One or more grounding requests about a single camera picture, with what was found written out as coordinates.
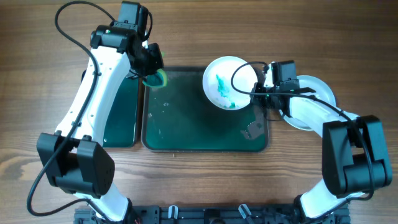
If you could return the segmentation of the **green and yellow sponge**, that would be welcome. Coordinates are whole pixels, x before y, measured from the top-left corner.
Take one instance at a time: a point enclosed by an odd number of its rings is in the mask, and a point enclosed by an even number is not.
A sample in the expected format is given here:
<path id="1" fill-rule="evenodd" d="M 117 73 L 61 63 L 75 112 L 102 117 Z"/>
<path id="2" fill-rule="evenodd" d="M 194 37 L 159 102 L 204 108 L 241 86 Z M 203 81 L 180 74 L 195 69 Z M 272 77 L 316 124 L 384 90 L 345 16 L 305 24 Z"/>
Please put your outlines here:
<path id="1" fill-rule="evenodd" d="M 167 74 L 163 69 L 158 69 L 153 75 L 146 76 L 143 84 L 150 88 L 163 88 L 167 86 Z"/>

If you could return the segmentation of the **white plate with green stain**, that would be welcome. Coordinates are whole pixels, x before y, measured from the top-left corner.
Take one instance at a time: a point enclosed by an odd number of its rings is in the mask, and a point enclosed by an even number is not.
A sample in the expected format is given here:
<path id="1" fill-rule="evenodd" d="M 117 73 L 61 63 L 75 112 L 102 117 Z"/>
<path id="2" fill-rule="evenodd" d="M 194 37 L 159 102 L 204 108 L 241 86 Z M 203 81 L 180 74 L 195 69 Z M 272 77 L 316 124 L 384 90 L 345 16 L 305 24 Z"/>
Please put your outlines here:
<path id="1" fill-rule="evenodd" d="M 297 76 L 297 78 L 299 79 L 299 85 L 300 88 L 305 88 L 305 87 L 309 87 L 313 90 L 315 90 L 314 95 L 323 100 L 326 101 L 327 103 L 336 106 L 336 98 L 331 90 L 331 88 L 322 80 L 320 80 L 317 77 L 313 77 L 310 75 L 299 75 Z M 280 115 L 282 116 L 282 118 L 289 123 L 291 126 L 297 128 L 297 129 L 301 129 L 304 131 L 312 131 L 312 128 L 310 126 L 308 126 L 307 124 L 295 119 L 295 118 L 290 118 L 287 117 L 283 114 L 283 112 L 280 110 L 279 111 Z"/>

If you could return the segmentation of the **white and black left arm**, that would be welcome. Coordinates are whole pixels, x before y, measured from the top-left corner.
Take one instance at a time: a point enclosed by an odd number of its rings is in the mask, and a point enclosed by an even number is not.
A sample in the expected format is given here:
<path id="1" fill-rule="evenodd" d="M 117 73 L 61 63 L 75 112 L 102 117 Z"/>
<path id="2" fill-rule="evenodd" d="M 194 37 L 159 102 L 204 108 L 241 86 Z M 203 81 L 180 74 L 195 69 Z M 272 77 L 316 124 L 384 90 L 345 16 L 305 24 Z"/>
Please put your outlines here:
<path id="1" fill-rule="evenodd" d="M 129 223 L 131 201 L 113 182 L 115 163 L 103 147 L 108 116 L 122 82 L 127 78 L 158 74 L 163 61 L 159 46 L 148 44 L 150 32 L 134 25 L 98 26 L 77 94 L 68 113 L 52 134 L 42 133 L 37 152 L 43 169 L 27 199 L 28 211 L 42 177 L 49 184 L 86 202 L 103 222 Z"/>

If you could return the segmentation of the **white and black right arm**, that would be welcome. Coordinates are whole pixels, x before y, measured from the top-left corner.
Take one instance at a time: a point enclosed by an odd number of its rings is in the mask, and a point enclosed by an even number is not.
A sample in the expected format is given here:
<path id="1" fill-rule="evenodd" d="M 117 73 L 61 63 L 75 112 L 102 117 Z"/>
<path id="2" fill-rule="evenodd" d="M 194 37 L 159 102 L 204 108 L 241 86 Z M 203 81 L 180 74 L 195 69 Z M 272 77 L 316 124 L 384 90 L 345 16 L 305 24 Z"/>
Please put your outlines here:
<path id="1" fill-rule="evenodd" d="M 322 138 L 322 179 L 295 198 L 297 223 L 323 221 L 352 201 L 366 201 L 392 182 L 392 167 L 381 120 L 336 107 L 330 87 L 321 82 L 256 82 L 253 103 L 279 110 L 292 126 Z"/>

